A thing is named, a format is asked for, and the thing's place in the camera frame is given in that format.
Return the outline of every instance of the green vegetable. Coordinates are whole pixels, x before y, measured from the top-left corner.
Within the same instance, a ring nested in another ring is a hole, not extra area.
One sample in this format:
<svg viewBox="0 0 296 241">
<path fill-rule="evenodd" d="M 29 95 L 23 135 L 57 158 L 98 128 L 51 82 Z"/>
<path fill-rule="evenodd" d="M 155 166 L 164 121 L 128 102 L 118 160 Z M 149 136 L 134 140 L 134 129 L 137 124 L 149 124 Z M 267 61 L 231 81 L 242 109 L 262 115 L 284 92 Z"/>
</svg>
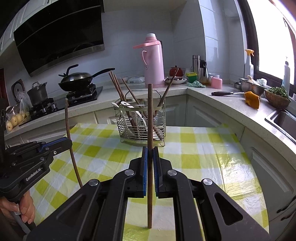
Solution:
<svg viewBox="0 0 296 241">
<path fill-rule="evenodd" d="M 281 97 L 284 97 L 286 99 L 289 99 L 287 91 L 285 90 L 285 88 L 282 87 L 272 87 L 268 90 L 268 92 L 279 95 Z"/>
</svg>

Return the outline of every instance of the plastic tablecloth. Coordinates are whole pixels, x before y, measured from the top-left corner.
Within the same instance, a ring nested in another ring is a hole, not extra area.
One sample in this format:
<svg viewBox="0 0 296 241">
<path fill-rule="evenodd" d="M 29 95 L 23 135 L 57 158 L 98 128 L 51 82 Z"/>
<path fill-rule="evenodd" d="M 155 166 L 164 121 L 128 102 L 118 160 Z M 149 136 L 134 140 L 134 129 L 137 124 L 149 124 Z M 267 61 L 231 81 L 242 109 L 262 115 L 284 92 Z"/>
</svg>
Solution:
<svg viewBox="0 0 296 241">
<path fill-rule="evenodd" d="M 111 179 L 140 157 L 142 147 L 121 143 L 116 125 L 77 124 L 71 129 L 73 150 L 83 184 Z M 235 134 L 226 126 L 166 127 L 160 157 L 197 181 L 212 179 L 265 230 L 268 216 L 263 193 L 252 165 Z M 39 224 L 78 189 L 70 152 L 56 155 L 50 173 L 30 193 Z M 147 228 L 147 199 L 128 200 L 123 240 L 175 240 L 172 199 L 153 198 L 152 229 Z"/>
</svg>

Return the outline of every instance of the green container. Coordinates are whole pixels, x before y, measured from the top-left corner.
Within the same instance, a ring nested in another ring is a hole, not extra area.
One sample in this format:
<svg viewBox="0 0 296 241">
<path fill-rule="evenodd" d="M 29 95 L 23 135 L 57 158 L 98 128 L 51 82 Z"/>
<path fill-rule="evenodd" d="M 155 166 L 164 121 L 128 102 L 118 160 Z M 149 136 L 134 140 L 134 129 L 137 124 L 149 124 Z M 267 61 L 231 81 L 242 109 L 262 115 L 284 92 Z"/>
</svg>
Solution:
<svg viewBox="0 0 296 241">
<path fill-rule="evenodd" d="M 186 76 L 189 83 L 193 83 L 194 81 L 197 80 L 197 73 L 194 73 L 194 72 L 186 73 Z"/>
</svg>

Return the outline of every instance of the stainless steel sink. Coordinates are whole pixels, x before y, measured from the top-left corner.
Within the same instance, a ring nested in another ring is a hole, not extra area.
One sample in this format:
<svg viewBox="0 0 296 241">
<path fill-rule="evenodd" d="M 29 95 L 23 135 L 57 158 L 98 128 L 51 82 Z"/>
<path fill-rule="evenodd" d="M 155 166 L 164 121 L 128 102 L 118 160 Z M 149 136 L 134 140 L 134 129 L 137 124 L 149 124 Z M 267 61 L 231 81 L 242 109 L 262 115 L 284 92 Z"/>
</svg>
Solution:
<svg viewBox="0 0 296 241">
<path fill-rule="evenodd" d="M 286 110 L 275 110 L 265 118 L 296 144 L 296 117 Z"/>
</svg>

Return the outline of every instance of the metal utensil holder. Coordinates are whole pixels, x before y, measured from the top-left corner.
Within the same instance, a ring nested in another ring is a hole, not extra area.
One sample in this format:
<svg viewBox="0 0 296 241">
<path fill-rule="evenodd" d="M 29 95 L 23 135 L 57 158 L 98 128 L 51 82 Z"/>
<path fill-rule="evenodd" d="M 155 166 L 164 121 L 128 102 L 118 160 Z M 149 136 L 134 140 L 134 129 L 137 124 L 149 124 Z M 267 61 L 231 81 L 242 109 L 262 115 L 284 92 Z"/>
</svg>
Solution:
<svg viewBox="0 0 296 241">
<path fill-rule="evenodd" d="M 143 91 L 147 93 L 147 90 L 134 90 L 134 92 Z M 121 100 L 117 100 L 119 107 L 114 107 L 115 117 L 117 121 L 118 131 L 121 142 L 130 142 L 136 144 L 147 145 L 148 141 L 148 99 L 139 98 L 139 105 L 134 99 L 128 99 L 126 102 L 132 107 L 128 107 L 121 104 Z M 153 107 L 153 144 L 157 146 L 165 145 L 165 100 L 160 107 Z"/>
</svg>

